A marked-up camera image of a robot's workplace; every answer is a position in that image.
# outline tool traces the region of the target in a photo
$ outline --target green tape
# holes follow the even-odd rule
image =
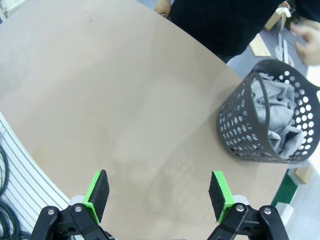
[[[84,197],[84,200],[83,200],[83,204],[86,206],[87,209],[89,209],[91,212],[92,212],[92,215],[93,215],[93,218],[94,220],[99,224],[100,221],[99,221],[99,218],[97,216],[97,213],[96,213],[96,209],[94,207],[94,204],[92,202],[89,202],[89,199],[90,199],[90,196],[93,192],[93,190],[95,189],[95,186],[96,186],[96,182],[100,176],[100,173],[101,171],[96,171],[95,174],[94,174],[94,177],[91,181],[91,184],[90,184],[90,187]]]
[[[231,193],[231,190],[229,188],[229,185],[227,183],[227,180],[226,180],[223,172],[222,171],[214,171],[213,173],[219,183],[219,186],[221,188],[221,191],[222,191],[222,194],[224,197],[224,201],[225,201],[224,206],[223,206],[223,210],[222,210],[221,215],[218,220],[218,223],[220,224],[221,221],[227,215],[230,208],[236,203],[236,201],[234,199],[234,196]]]

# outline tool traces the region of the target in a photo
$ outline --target black cable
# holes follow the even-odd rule
[[[1,171],[1,186],[0,186],[0,197],[4,194],[8,187],[9,182],[9,161],[7,154],[3,147],[0,145],[0,155],[4,162],[4,180],[2,169]],[[12,224],[12,233],[10,232],[10,222]],[[20,223],[17,215],[11,209],[11,207],[6,204],[0,198],[0,224],[2,226],[3,234],[0,240],[29,240],[31,235],[28,232],[21,231]]]

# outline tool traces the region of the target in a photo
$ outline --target wooden block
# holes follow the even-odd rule
[[[255,56],[271,57],[271,54],[259,33],[255,36],[255,38],[252,40],[252,42],[250,42],[249,45]]]
[[[307,184],[310,181],[313,172],[314,169],[311,166],[306,166],[297,168],[294,171],[294,175],[300,183]]]

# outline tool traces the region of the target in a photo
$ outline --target white slatted panel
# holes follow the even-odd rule
[[[30,154],[13,133],[0,112],[0,144],[9,161],[9,183],[2,199],[16,213],[21,229],[31,233],[41,209],[56,206],[60,210],[68,206],[69,199],[39,168]],[[0,161],[4,174],[4,163]]]

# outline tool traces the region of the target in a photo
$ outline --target wooden board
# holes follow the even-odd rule
[[[255,56],[271,57],[271,54],[259,33],[255,36],[255,38],[252,40],[252,42],[250,42],[249,45]]]

